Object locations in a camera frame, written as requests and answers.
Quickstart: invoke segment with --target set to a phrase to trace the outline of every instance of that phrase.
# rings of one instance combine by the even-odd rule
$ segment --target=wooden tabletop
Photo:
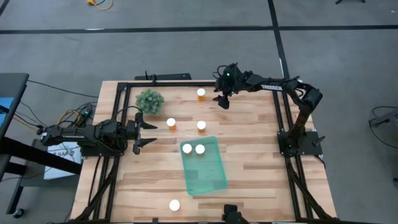
[[[111,117],[117,83],[103,82],[94,123]],[[146,88],[132,88],[129,105],[135,105],[136,96]],[[140,155],[132,153],[134,142],[129,142],[118,170],[112,222],[151,222],[152,218],[159,218],[160,222],[220,222],[226,203],[236,204],[250,222],[295,220],[285,162],[279,154],[278,124],[270,91],[241,92],[230,98],[231,106],[224,110],[211,100],[217,96],[212,87],[205,88],[205,101],[197,100],[197,87],[152,89],[164,96],[165,105],[160,116],[144,118],[158,129],[142,130],[142,138],[158,140],[146,145]],[[282,97],[280,104],[284,111]],[[299,109],[292,102],[290,105],[295,120]],[[136,112],[129,109],[127,118],[134,119]],[[285,113],[282,115],[288,127]],[[168,129],[167,118],[177,120],[176,130]],[[201,120],[206,121],[205,133],[197,131],[197,121]],[[307,128],[313,129],[311,118]],[[179,144],[205,136],[218,138],[228,189],[192,197],[186,190]],[[302,160],[309,191],[327,213],[335,216],[323,164],[313,156],[302,156]],[[89,157],[83,163],[72,218],[87,205],[96,161],[97,157]],[[299,189],[297,192],[305,217],[302,195]],[[106,192],[100,217],[104,217],[107,197]],[[169,209],[173,199],[181,204],[177,212]]]

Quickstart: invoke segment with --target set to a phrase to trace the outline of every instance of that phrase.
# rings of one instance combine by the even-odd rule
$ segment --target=gray floor
[[[331,0],[274,2],[282,26],[398,24],[395,0],[344,0],[338,6]],[[271,24],[267,1],[260,0],[120,0],[109,11],[78,0],[11,0],[0,17],[0,29]],[[313,117],[319,133],[326,135],[326,171],[344,220],[398,220],[398,189],[392,184],[398,176],[398,150],[378,142],[368,127],[373,107],[398,106],[397,36],[398,30],[282,32],[290,74],[324,94]],[[190,72],[194,79],[209,79],[218,65],[239,62],[242,69],[281,76],[272,31],[0,35],[0,52],[0,72],[27,72],[32,80],[91,95],[98,94],[103,80],[132,80],[145,70]],[[65,110],[92,99],[30,83],[23,101],[53,124]],[[18,110],[28,113],[22,105]],[[398,146],[389,125],[375,131]],[[19,123],[12,123],[7,135],[26,144],[35,137]],[[0,184],[0,211],[5,211],[15,184]],[[61,222],[74,194],[75,189],[25,189],[20,207],[28,211],[26,216],[15,220],[0,212],[0,223]]]

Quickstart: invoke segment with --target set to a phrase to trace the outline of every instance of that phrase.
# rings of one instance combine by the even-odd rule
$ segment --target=black table
[[[0,73],[0,97],[14,98],[7,111],[4,122],[0,126],[0,179],[2,179],[5,172],[25,177],[25,179],[21,178],[18,181],[8,206],[7,214],[13,214],[17,211],[16,207],[24,187],[43,186],[43,184],[38,184],[38,180],[41,180],[44,185],[53,183],[61,183],[62,185],[66,183],[73,184],[78,180],[76,176],[72,176],[72,178],[69,179],[54,181],[43,181],[43,175],[38,175],[35,178],[29,179],[29,181],[26,177],[32,177],[33,174],[43,172],[45,166],[57,168],[73,174],[80,174],[81,171],[81,164],[48,153],[46,147],[38,145],[39,141],[34,141],[32,146],[28,146],[19,141],[5,137],[12,117],[26,89],[28,77],[29,75],[26,73]],[[28,162],[26,162],[25,165],[10,162],[11,156],[31,161],[31,163],[27,166]]]

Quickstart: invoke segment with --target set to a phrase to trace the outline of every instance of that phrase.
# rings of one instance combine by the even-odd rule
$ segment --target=white paper
[[[77,142],[64,142],[56,146],[49,146],[47,152],[62,157],[64,159],[68,159],[69,161],[81,164],[80,146],[77,144]],[[71,172],[59,170],[56,168],[50,169],[50,167],[47,166],[45,167],[45,170],[48,170],[44,173],[45,180],[74,175]]]

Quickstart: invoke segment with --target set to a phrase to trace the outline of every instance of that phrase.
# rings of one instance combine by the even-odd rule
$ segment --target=green plastic tray
[[[191,153],[186,154],[182,151],[184,144],[192,146]],[[199,144],[205,146],[205,153],[202,155],[195,152],[195,147]],[[189,195],[204,194],[228,187],[216,137],[181,142],[180,151]]]

